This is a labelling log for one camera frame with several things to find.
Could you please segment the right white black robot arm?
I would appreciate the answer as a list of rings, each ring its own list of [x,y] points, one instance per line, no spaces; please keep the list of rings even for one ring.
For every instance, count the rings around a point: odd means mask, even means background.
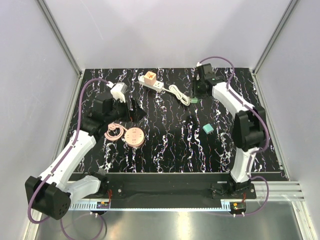
[[[212,96],[233,117],[231,137],[236,147],[235,160],[227,184],[221,188],[219,194],[228,194],[236,199],[250,187],[250,172],[257,152],[268,146],[266,111],[262,106],[255,107],[246,101],[223,77],[216,76],[211,64],[197,63],[196,72],[193,82],[194,96]]]

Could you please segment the pink cube plug adapter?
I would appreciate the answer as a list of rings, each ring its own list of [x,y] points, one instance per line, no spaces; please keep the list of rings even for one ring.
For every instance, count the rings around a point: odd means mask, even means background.
[[[157,74],[152,71],[148,71],[143,76],[143,79],[144,79],[145,84],[153,86],[157,81]]]

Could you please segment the white power strip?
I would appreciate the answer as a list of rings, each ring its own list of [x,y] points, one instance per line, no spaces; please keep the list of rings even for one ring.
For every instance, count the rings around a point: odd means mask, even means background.
[[[157,80],[157,75],[155,73],[149,76],[143,75],[138,78],[139,83],[149,89],[161,92],[164,90],[164,83]]]

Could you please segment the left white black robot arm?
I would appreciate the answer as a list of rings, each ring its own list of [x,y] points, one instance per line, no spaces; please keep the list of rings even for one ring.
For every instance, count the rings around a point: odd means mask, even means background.
[[[110,93],[98,94],[90,111],[78,118],[76,131],[55,161],[38,177],[30,176],[26,180],[27,217],[32,223],[40,224],[33,219],[32,210],[60,220],[72,204],[84,197],[103,198],[108,193],[108,178],[101,173],[89,173],[71,184],[68,181],[80,161],[104,137],[110,124],[137,123],[146,116],[135,98],[130,101],[132,109]]]

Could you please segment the pink round power socket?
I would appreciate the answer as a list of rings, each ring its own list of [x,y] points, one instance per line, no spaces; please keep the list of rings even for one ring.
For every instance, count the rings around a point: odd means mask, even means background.
[[[124,134],[125,142],[133,148],[141,146],[145,140],[145,134],[141,128],[129,128]]]

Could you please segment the green plug adapter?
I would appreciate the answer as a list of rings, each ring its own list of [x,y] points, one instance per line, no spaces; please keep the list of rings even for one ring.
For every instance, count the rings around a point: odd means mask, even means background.
[[[191,104],[197,104],[199,101],[200,101],[200,99],[198,99],[196,97],[190,99]]]

